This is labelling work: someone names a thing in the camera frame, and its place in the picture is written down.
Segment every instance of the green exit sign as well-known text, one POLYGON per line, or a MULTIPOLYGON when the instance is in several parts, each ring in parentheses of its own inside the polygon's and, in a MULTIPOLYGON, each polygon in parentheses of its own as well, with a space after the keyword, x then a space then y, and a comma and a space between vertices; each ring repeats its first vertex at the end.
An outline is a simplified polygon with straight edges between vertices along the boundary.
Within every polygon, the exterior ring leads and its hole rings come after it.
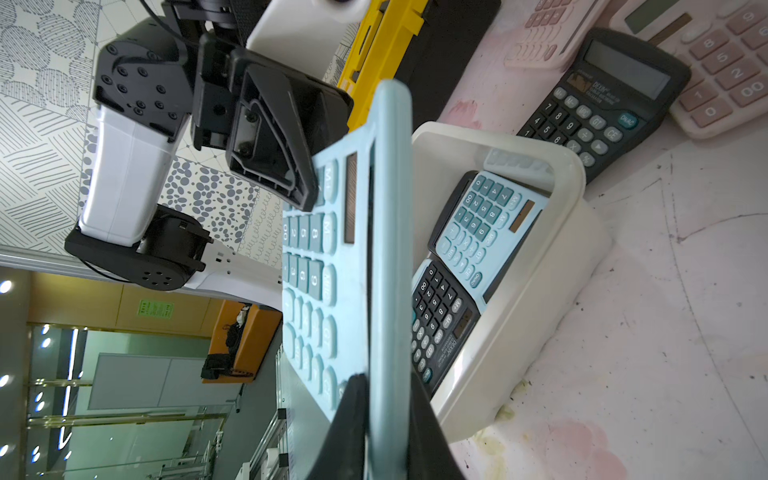
POLYGON ((152 316, 154 318, 170 319, 174 314, 174 305, 169 302, 153 302, 142 300, 139 302, 139 316, 152 316))

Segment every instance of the yellow plastic part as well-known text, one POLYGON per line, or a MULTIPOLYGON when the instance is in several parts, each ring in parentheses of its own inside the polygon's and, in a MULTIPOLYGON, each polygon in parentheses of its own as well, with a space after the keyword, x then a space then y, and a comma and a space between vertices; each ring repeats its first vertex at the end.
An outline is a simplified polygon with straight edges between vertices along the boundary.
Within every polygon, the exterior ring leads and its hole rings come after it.
POLYGON ((349 131, 366 122, 379 82, 395 77, 411 39, 422 29, 427 1, 389 0, 383 13, 385 0, 371 2, 339 79, 339 88, 355 101, 347 121, 349 131))

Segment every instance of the calculator display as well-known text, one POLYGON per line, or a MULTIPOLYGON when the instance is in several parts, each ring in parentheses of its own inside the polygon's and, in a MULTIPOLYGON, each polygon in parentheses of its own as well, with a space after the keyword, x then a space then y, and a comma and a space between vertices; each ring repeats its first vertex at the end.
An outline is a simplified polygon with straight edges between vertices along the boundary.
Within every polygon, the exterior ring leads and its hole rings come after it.
POLYGON ((615 51, 599 41, 592 41, 584 59, 653 99, 659 96, 670 80, 669 75, 615 51))
POLYGON ((648 0, 637 7, 624 19, 632 33, 638 33, 659 18, 664 12, 680 0, 648 0))

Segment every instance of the pink calculator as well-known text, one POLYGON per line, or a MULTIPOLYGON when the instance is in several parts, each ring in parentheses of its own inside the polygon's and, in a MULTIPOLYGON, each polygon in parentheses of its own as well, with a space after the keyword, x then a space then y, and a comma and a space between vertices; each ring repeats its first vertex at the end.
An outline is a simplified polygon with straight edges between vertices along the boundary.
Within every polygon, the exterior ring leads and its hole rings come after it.
POLYGON ((768 0, 629 0, 610 25, 690 66, 670 107, 689 137, 713 137, 768 111, 768 0))
POLYGON ((538 0, 504 65, 564 70, 610 0, 538 0))

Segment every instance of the black calculator key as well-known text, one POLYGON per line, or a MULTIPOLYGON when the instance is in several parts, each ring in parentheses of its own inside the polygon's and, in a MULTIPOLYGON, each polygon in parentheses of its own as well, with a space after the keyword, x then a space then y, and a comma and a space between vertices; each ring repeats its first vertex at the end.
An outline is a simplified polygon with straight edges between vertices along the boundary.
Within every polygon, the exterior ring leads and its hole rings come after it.
POLYGON ((556 104, 556 103, 554 102, 554 100, 544 100, 544 101, 541 103, 541 105, 542 105, 542 107, 543 107, 543 108, 542 108, 542 110, 544 111, 544 114, 545 114, 545 115, 547 115, 547 116, 548 116, 550 113, 552 113, 552 112, 555 110, 555 108, 557 108, 557 107, 558 107, 558 104, 556 104))
POLYGON ((557 110, 555 110, 554 113, 549 116, 549 121, 555 125, 559 125, 563 123, 566 118, 568 118, 568 112, 565 111, 563 107, 558 107, 557 110))
POLYGON ((544 126, 538 130, 538 134, 545 140, 552 136, 554 133, 554 125, 548 121, 544 123, 544 126))
POLYGON ((526 137, 526 138, 531 138, 531 137, 533 137, 533 136, 534 136, 534 134, 535 134, 535 133, 536 133, 536 129, 534 129, 533 127, 530 127, 530 126, 528 126, 528 125, 525 125, 525 126, 524 126, 524 127, 523 127, 523 128, 522 128, 522 129, 521 129, 519 132, 518 132, 518 136, 520 136, 520 137, 526 137))
POLYGON ((529 124, 532 125, 533 128, 539 128, 541 126, 541 124, 544 123, 544 120, 546 120, 546 119, 547 118, 544 115, 542 115, 540 113, 536 113, 536 114, 534 114, 533 117, 531 117, 531 120, 529 121, 529 124))
POLYGON ((568 135, 573 135, 579 127, 581 127, 581 124, 576 121, 576 118, 574 118, 573 115, 568 117, 561 126, 562 130, 568 135))
POLYGON ((549 141, 555 145, 562 145, 568 141, 568 136, 566 136, 563 132, 558 131, 549 138, 549 141))

